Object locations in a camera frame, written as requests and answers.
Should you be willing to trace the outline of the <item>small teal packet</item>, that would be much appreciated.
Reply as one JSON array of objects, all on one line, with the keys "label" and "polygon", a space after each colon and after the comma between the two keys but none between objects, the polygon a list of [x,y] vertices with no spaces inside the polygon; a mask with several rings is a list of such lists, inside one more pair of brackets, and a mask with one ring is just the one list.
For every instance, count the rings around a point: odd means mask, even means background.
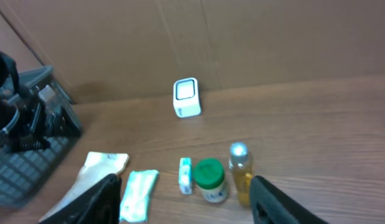
[{"label": "small teal packet", "polygon": [[179,164],[179,187],[184,195],[192,194],[192,160],[190,157],[182,157]]}]

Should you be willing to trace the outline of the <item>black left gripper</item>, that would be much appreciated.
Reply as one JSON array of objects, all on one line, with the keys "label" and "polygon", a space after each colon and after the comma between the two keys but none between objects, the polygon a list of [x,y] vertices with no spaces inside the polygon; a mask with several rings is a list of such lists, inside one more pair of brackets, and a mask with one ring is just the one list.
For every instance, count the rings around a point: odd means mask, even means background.
[{"label": "black left gripper", "polygon": [[68,112],[58,101],[56,92],[49,90],[46,101],[24,86],[13,91],[21,103],[10,104],[10,95],[0,91],[0,149],[25,152],[48,149],[48,138],[68,136]]}]

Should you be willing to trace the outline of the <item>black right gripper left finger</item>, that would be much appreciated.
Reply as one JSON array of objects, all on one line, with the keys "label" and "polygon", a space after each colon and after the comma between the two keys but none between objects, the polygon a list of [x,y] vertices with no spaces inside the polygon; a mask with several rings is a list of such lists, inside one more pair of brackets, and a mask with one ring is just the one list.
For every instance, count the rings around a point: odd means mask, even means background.
[{"label": "black right gripper left finger", "polygon": [[122,179],[109,174],[39,224],[118,224]]}]

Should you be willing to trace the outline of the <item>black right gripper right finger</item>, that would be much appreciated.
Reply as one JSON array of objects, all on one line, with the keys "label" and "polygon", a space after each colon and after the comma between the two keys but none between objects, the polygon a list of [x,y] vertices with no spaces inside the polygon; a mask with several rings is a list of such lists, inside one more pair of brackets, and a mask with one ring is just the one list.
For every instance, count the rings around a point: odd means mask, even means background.
[{"label": "black right gripper right finger", "polygon": [[260,175],[251,180],[249,199],[254,224],[327,224]]}]

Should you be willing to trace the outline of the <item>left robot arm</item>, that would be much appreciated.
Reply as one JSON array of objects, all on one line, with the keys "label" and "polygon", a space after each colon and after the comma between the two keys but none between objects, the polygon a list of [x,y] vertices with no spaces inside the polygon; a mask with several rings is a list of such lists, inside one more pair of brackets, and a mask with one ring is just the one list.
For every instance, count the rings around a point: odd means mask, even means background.
[{"label": "left robot arm", "polygon": [[21,85],[14,59],[0,51],[0,149],[48,149],[47,138],[71,134],[64,108],[49,105]]}]

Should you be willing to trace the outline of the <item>teal tissue pack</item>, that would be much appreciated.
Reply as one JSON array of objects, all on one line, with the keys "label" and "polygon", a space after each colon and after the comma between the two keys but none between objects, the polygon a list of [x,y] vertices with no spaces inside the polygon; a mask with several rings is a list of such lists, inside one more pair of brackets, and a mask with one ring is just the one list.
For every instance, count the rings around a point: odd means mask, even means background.
[{"label": "teal tissue pack", "polygon": [[119,221],[141,223],[148,220],[151,192],[158,176],[158,170],[130,173],[120,204]]}]

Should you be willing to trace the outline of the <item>white orange snack packet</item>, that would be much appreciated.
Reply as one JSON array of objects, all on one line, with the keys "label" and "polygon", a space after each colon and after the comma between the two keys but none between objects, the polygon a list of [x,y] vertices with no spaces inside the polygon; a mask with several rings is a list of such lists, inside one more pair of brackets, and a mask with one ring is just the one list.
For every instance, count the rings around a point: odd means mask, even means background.
[{"label": "white orange snack packet", "polygon": [[66,205],[69,205],[76,200],[77,197],[81,196],[107,175],[119,175],[126,168],[128,160],[129,155],[126,153],[90,151],[71,189],[43,217],[40,218],[40,221],[48,219],[48,217],[51,217],[61,209],[65,208]]}]

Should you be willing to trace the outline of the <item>green lid white jar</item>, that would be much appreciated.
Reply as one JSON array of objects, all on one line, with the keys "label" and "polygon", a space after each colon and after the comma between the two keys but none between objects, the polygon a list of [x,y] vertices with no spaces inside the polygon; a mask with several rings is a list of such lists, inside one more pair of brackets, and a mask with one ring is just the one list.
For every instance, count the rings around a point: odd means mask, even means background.
[{"label": "green lid white jar", "polygon": [[229,187],[225,170],[219,160],[215,158],[200,160],[193,169],[193,179],[207,202],[221,203],[226,200]]}]

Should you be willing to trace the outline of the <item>yellow oil bottle silver cap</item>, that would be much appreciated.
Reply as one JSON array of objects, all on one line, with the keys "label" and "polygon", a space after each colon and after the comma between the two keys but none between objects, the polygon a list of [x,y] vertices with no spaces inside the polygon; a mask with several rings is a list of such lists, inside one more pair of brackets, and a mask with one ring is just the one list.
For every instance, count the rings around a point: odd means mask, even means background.
[{"label": "yellow oil bottle silver cap", "polygon": [[253,160],[251,152],[245,143],[235,142],[230,146],[229,168],[239,203],[244,207],[249,207]]}]

